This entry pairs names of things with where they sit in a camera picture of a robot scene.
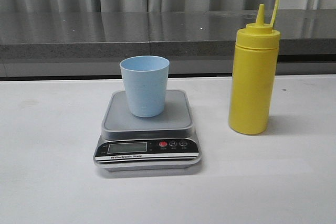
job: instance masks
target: scale base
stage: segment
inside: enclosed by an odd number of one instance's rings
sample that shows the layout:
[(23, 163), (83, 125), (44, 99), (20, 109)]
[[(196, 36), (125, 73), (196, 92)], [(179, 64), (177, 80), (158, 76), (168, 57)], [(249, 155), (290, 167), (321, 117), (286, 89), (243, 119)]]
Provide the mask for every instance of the scale base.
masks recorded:
[(110, 172), (187, 168), (200, 159), (184, 91), (167, 90), (165, 110), (152, 118), (132, 115), (124, 91), (112, 95), (93, 157), (98, 167)]

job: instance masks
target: scale display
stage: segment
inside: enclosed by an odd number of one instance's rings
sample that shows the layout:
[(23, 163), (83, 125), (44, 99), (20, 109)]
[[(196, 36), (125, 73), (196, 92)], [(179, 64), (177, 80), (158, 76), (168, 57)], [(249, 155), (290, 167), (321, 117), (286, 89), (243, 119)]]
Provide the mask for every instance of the scale display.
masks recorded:
[(107, 153), (127, 153), (127, 152), (146, 152), (147, 142), (141, 143), (124, 143), (124, 144), (110, 144)]

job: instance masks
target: bottle nozzle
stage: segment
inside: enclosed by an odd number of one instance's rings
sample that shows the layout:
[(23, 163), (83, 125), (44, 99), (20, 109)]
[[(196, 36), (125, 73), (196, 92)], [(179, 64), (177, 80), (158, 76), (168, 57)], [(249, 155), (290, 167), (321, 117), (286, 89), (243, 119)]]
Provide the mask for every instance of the bottle nozzle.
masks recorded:
[(278, 6), (279, 6), (279, 1), (280, 0), (275, 0), (274, 3), (274, 9), (273, 9), (273, 14), (272, 14), (272, 19), (271, 19), (271, 26), (273, 27), (274, 22), (275, 22), (275, 18), (277, 16), (277, 11), (278, 11)]
[(259, 5), (258, 15), (256, 19), (256, 26), (263, 26), (264, 25), (264, 16), (265, 16), (265, 5)]

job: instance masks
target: bottle cap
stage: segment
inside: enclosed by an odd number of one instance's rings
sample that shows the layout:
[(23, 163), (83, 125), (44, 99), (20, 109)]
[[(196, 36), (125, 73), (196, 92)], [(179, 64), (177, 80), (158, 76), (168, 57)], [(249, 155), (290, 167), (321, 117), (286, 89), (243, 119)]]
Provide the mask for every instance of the bottle cap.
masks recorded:
[(247, 24), (246, 28), (238, 30), (236, 45), (248, 49), (270, 50), (279, 47), (280, 32), (273, 30), (277, 15), (279, 0), (275, 0), (270, 24), (264, 23), (265, 5), (259, 5), (255, 23)]

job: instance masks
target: button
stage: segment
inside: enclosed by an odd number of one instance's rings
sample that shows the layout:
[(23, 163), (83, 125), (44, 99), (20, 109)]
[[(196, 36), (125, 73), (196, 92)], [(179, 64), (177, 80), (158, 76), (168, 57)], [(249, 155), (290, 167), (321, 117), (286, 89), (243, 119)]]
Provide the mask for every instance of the button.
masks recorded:
[(166, 147), (168, 145), (168, 143), (166, 142), (166, 141), (161, 141), (160, 143), (159, 143), (159, 146), (160, 147)]
[(177, 146), (177, 142), (176, 141), (170, 141), (169, 142), (169, 146), (176, 147)]
[(184, 140), (180, 141), (180, 146), (185, 147), (187, 145), (188, 145), (188, 143), (186, 141), (184, 141)]

